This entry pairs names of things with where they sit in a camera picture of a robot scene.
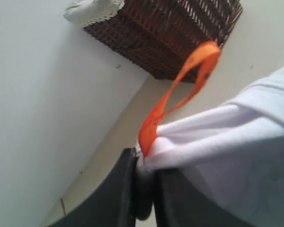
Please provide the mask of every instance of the white fabric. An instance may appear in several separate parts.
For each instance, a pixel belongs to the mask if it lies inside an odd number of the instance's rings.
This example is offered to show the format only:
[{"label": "white fabric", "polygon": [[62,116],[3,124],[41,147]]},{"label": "white fabric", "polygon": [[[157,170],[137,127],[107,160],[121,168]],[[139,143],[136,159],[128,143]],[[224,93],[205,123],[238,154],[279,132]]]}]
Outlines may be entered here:
[{"label": "white fabric", "polygon": [[85,27],[109,20],[124,6],[124,0],[81,0],[73,2],[64,11],[69,22]]},{"label": "white fabric", "polygon": [[284,68],[223,105],[158,128],[149,169],[180,167],[221,207],[259,227],[284,227]]}]

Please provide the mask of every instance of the white wall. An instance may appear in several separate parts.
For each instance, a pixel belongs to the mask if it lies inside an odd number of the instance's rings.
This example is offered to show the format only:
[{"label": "white wall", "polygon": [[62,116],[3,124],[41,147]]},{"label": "white wall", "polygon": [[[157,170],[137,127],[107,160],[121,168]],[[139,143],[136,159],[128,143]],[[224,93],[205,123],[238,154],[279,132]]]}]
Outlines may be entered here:
[{"label": "white wall", "polygon": [[0,227],[41,225],[147,78],[67,5],[0,1]]}]

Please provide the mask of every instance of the brown wicker basket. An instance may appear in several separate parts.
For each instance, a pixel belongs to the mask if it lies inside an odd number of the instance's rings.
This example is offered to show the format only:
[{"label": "brown wicker basket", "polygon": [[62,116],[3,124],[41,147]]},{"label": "brown wicker basket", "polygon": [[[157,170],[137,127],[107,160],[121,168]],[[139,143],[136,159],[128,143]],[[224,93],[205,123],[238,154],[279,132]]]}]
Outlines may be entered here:
[{"label": "brown wicker basket", "polygon": [[241,13],[240,0],[125,0],[115,17],[84,30],[156,79],[174,79],[199,44],[222,47]]}]

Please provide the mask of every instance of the white garment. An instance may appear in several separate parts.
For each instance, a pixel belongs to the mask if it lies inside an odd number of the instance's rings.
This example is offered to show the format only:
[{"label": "white garment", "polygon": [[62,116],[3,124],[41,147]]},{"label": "white garment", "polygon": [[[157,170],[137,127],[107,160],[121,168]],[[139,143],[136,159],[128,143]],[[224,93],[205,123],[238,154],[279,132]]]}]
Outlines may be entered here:
[{"label": "white garment", "polygon": [[259,227],[284,227],[284,68],[215,109],[158,128],[148,169],[201,172],[200,189]]},{"label": "white garment", "polygon": [[69,22],[85,27],[109,20],[124,6],[124,0],[80,0],[73,2],[64,11]]}]

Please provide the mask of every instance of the orange loop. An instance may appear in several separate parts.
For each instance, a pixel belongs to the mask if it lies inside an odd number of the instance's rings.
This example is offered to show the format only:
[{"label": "orange loop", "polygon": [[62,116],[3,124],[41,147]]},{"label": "orange loop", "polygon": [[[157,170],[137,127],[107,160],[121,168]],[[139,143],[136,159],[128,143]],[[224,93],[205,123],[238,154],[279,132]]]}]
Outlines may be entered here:
[{"label": "orange loop", "polygon": [[[188,59],[185,61],[181,71],[177,75],[175,81],[161,98],[158,104],[153,108],[150,115],[144,121],[140,132],[139,132],[139,144],[141,150],[146,157],[150,151],[151,145],[157,137],[157,127],[162,122],[162,120],[172,111],[182,107],[189,100],[192,99],[205,85],[208,76],[213,71],[216,66],[218,59],[220,57],[221,50],[218,48],[218,45],[215,42],[208,41],[201,44],[196,50],[194,50]],[[201,67],[197,74],[197,79],[192,91],[188,94],[186,98],[180,101],[176,106],[164,112],[166,103],[171,95],[172,90],[178,85],[181,79],[196,66],[200,65]]]}]

